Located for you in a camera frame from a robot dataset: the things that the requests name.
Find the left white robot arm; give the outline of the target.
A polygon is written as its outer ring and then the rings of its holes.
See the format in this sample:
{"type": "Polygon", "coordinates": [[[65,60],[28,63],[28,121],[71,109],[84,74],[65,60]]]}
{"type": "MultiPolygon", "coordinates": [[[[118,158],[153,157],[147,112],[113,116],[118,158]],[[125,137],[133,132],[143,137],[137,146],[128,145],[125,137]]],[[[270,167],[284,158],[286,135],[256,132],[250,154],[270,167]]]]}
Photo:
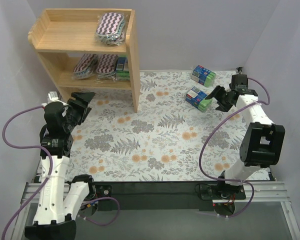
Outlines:
{"type": "Polygon", "coordinates": [[[93,177],[77,176],[64,196],[66,170],[73,144],[72,131],[81,125],[91,111],[88,106],[93,92],[73,92],[67,102],[59,100],[56,92],[48,94],[43,107],[46,124],[40,132],[41,179],[39,201],[33,223],[26,226],[28,240],[73,240],[76,237],[76,216],[82,203],[96,195],[93,177]]]}

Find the blue green sponge pack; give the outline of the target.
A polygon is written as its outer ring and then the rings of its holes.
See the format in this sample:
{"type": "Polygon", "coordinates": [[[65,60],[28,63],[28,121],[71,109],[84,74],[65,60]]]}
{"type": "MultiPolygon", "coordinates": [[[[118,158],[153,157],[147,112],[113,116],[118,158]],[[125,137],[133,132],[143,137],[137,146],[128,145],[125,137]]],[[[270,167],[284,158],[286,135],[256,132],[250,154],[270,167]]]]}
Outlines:
{"type": "Polygon", "coordinates": [[[116,67],[115,67],[115,78],[118,81],[129,81],[130,72],[128,58],[125,56],[120,56],[117,58],[116,67]]]}
{"type": "Polygon", "coordinates": [[[212,99],[207,99],[207,94],[199,88],[193,86],[187,91],[185,101],[201,112],[205,112],[212,104],[212,99]]]}
{"type": "Polygon", "coordinates": [[[201,65],[197,65],[192,70],[190,78],[193,81],[209,88],[214,84],[216,73],[201,65]]]}

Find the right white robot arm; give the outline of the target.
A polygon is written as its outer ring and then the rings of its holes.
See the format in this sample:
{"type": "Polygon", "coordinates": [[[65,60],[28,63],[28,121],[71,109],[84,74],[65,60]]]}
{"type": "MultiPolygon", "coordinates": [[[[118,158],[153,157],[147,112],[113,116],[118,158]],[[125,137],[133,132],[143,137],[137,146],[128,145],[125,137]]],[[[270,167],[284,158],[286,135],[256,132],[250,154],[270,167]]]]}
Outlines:
{"type": "Polygon", "coordinates": [[[227,199],[243,192],[243,181],[260,169],[274,166],[280,159],[285,137],[285,128],[275,124],[264,112],[258,94],[249,88],[250,78],[246,74],[232,75],[230,90],[216,86],[208,95],[216,99],[216,110],[228,112],[236,106],[243,115],[247,131],[239,148],[239,159],[219,176],[211,193],[227,199]]]}

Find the pink wavy sponge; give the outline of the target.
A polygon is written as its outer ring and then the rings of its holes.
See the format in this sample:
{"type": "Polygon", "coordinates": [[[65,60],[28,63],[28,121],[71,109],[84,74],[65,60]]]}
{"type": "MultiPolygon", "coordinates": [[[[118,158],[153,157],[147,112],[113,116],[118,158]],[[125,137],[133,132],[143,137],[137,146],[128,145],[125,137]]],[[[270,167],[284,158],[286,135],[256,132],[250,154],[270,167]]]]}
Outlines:
{"type": "Polygon", "coordinates": [[[122,13],[106,12],[99,19],[94,39],[108,46],[121,45],[126,37],[126,19],[122,13]]]}
{"type": "Polygon", "coordinates": [[[116,81],[116,63],[118,60],[117,54],[99,54],[97,67],[95,69],[96,83],[102,81],[116,81]]]}
{"type": "Polygon", "coordinates": [[[78,80],[88,79],[95,75],[99,56],[85,53],[73,68],[73,77],[78,80]]]}

